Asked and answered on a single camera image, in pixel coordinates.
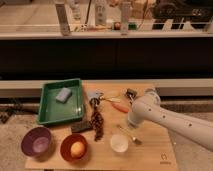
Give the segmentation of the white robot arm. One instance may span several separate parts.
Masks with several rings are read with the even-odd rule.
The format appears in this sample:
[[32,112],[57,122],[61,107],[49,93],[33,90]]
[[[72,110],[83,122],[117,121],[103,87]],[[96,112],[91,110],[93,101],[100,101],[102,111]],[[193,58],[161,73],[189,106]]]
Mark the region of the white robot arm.
[[151,121],[213,151],[213,122],[162,108],[161,99],[153,89],[146,90],[140,97],[131,95],[130,102],[127,122],[133,128],[144,120]]

